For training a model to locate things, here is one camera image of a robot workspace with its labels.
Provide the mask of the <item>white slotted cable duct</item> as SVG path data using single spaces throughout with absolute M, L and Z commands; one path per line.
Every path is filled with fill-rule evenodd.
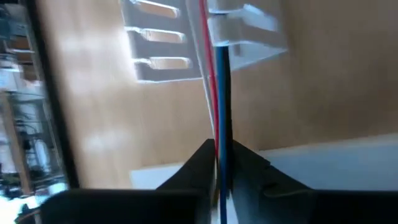
M 232 70 L 287 50 L 280 0 L 120 0 L 139 82 L 208 74 L 203 24 L 214 47 L 229 48 Z

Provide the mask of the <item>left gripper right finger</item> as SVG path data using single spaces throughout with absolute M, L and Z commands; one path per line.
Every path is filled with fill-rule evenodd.
M 239 224 L 398 224 L 398 190 L 318 190 L 234 141 Z

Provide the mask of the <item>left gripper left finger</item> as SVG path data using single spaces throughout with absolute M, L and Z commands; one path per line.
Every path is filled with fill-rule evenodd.
M 72 189 L 39 208 L 42 224 L 210 224 L 215 142 L 154 190 Z

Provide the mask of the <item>white duct cover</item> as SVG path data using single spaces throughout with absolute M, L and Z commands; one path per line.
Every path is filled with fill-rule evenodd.
M 258 154 L 323 190 L 398 190 L 398 134 L 286 147 Z

